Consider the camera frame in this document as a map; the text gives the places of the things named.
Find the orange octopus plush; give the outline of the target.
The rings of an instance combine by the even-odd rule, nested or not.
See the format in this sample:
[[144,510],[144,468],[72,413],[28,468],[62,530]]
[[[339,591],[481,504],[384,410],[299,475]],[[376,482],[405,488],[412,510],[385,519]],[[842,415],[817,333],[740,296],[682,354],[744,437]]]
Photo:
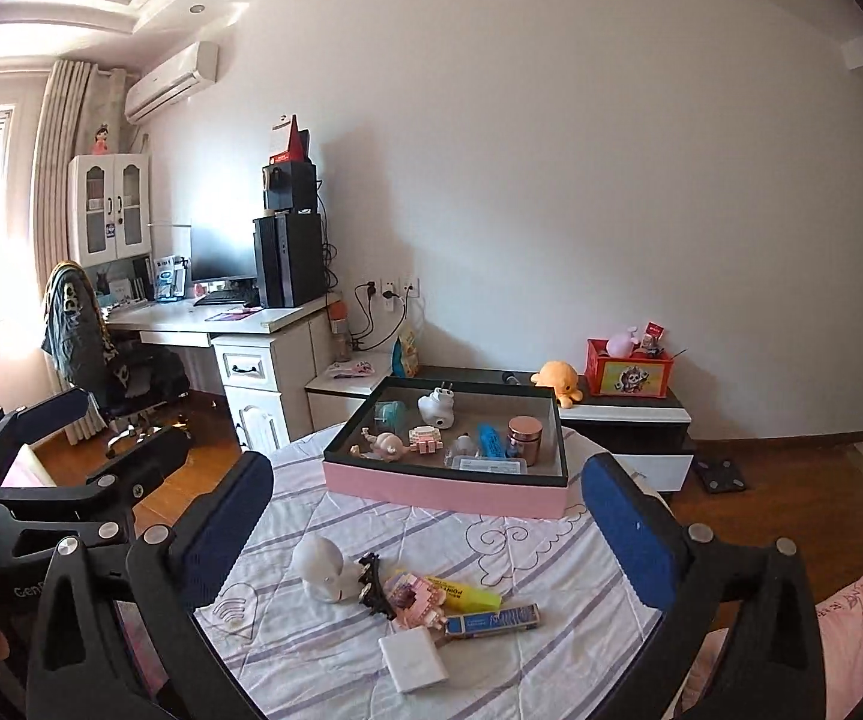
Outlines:
[[580,376],[565,361],[547,361],[531,376],[532,385],[552,388],[562,410],[570,410],[583,399]]

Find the white computer desk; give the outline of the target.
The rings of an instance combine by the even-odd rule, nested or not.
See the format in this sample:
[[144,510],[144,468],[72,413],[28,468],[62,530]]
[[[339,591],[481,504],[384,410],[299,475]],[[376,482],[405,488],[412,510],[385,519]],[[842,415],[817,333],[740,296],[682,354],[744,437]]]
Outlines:
[[306,385],[331,364],[326,298],[293,309],[144,302],[112,310],[112,332],[143,343],[207,349],[239,445],[271,455],[313,432]]

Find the white charger cube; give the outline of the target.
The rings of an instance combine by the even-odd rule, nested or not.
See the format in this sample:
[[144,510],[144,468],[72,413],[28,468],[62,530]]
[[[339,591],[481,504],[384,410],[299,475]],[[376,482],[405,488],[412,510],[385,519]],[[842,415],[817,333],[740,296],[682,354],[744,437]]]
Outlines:
[[386,635],[379,640],[379,648],[399,694],[410,694],[450,679],[432,634],[425,628]]

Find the yellow highlighter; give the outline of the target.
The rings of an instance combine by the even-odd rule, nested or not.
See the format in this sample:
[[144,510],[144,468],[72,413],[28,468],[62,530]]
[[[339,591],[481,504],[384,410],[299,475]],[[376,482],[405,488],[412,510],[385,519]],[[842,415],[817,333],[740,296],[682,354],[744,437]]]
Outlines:
[[502,608],[502,597],[490,590],[434,575],[429,575],[427,582],[445,594],[445,600],[441,601],[441,606],[450,613],[495,613]]

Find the black office chair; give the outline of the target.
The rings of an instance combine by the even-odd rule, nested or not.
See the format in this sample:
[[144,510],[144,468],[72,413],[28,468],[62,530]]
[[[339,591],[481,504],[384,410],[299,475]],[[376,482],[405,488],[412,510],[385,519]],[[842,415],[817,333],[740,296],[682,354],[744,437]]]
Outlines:
[[112,431],[107,458],[123,442],[155,433],[153,411],[191,392],[181,358],[166,348],[116,346],[95,289],[75,262],[57,263],[44,293],[43,351],[68,385],[81,388]]

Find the pink plush toy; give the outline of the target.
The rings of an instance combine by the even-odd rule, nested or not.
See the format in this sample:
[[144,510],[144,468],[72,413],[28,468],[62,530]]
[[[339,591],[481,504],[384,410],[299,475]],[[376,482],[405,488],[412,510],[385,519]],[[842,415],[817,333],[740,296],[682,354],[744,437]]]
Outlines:
[[628,327],[622,332],[617,332],[606,341],[606,353],[611,358],[632,358],[633,353],[640,346],[638,340],[638,328]]

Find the black computer monitor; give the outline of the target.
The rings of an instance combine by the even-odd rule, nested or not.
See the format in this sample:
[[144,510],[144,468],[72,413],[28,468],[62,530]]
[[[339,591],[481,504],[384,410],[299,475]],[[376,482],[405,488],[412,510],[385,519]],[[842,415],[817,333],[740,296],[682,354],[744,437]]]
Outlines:
[[233,220],[220,226],[191,229],[191,278],[206,281],[246,280],[256,276],[253,223]]

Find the pink block toy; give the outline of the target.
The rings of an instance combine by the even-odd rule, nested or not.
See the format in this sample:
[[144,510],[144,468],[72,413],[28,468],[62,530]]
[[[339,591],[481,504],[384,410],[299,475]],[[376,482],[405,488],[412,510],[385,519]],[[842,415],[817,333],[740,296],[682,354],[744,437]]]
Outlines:
[[425,628],[441,632],[446,613],[441,606],[445,594],[422,575],[398,572],[384,582],[384,593],[395,608],[395,625],[402,631]]

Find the white round snail lamp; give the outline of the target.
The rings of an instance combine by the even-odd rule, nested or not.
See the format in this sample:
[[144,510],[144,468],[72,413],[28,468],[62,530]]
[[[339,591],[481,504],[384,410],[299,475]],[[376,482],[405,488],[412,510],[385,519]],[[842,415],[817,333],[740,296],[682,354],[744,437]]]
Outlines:
[[360,593],[360,564],[349,561],[330,539],[304,535],[293,550],[292,567],[311,600],[342,603]]

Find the black hair clip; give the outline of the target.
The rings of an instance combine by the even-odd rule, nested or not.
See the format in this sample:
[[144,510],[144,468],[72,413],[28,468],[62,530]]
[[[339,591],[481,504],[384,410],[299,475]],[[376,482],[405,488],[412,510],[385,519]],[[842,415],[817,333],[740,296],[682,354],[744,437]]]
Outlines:
[[395,608],[388,600],[384,593],[383,580],[379,575],[379,556],[376,553],[367,553],[358,559],[358,566],[361,567],[360,575],[358,576],[358,585],[360,585],[360,593],[358,594],[358,603],[367,608],[370,614],[381,614],[388,621],[394,621]]

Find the white plug night light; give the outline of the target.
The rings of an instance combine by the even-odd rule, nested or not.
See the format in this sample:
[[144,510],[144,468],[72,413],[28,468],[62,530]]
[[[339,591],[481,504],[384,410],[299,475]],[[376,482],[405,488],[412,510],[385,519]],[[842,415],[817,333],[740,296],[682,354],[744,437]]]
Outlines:
[[417,400],[418,413],[427,426],[436,429],[451,429],[456,416],[454,416],[454,392],[450,387],[440,385],[435,387],[427,395],[422,395]]

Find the white glass door cabinet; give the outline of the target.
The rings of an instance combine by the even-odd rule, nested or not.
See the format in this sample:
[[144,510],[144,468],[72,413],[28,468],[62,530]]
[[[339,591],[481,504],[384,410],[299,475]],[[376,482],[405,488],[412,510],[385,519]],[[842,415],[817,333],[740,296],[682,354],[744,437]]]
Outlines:
[[68,165],[70,252],[81,266],[148,255],[150,158],[80,154]]

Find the blue rectangular box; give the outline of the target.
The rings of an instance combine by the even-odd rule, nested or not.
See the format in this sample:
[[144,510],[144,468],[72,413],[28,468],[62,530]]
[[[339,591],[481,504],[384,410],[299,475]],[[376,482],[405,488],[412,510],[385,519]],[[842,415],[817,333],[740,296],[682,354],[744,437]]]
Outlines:
[[469,640],[530,631],[542,624],[541,610],[536,603],[523,606],[508,606],[496,611],[456,614],[445,621],[446,639]]

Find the rose gold round jar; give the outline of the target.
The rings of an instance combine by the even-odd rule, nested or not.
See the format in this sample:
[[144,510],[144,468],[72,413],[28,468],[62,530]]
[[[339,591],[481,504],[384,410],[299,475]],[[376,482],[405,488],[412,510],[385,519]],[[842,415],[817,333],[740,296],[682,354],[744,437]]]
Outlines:
[[536,465],[541,453],[544,424],[534,416],[515,416],[508,421],[507,456]]

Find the low black white cabinet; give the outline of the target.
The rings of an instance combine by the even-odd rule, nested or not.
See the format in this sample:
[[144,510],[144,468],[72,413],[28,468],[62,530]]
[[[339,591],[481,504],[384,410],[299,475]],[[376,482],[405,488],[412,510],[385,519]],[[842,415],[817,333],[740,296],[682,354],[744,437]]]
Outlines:
[[378,434],[374,430],[374,405],[383,400],[404,401],[409,437],[412,429],[423,424],[417,400],[440,385],[454,392],[453,427],[441,429],[440,450],[428,455],[407,455],[397,463],[400,470],[417,470],[417,466],[425,465],[443,472],[446,455],[453,450],[458,437],[468,437],[479,449],[480,422],[495,427],[507,450],[508,421],[521,415],[534,416],[544,424],[539,461],[529,468],[529,473],[539,478],[565,473],[565,440],[575,434],[614,455],[629,472],[637,473],[663,494],[677,493],[684,487],[695,458],[695,445],[688,437],[692,416],[676,395],[601,397],[591,395],[588,387],[582,385],[582,401],[570,410],[562,410],[552,388],[532,385],[528,372],[441,366],[423,367],[415,379],[386,376],[373,383],[368,394],[352,395],[350,413],[338,425],[324,457],[345,465],[360,461],[368,470],[376,470],[378,460],[349,454],[350,447],[360,442],[363,427]]

